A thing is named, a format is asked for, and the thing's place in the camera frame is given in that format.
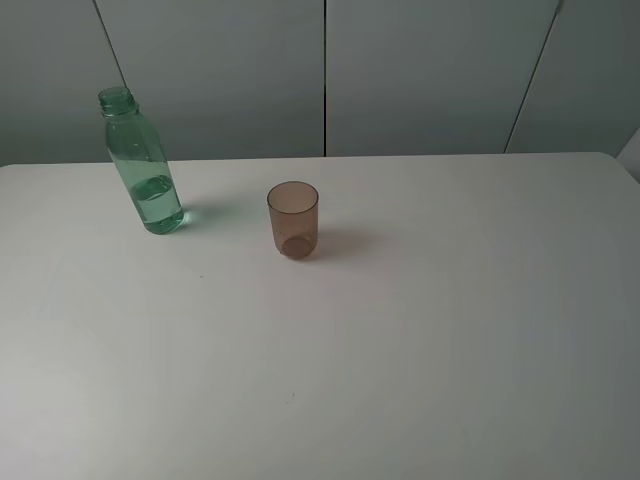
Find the pink translucent plastic cup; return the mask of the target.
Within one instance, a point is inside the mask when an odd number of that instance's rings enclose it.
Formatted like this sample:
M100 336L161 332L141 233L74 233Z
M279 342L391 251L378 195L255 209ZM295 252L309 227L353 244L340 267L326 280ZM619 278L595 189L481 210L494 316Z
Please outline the pink translucent plastic cup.
M285 257L301 260L318 241L318 191L302 181L287 181L267 194L275 246Z

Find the green transparent water bottle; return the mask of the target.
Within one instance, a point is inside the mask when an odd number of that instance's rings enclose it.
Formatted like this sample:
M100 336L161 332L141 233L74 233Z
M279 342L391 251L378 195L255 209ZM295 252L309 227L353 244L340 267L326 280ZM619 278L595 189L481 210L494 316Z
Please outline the green transparent water bottle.
M126 87L98 94L108 153L147 231L165 235L184 212L160 137Z

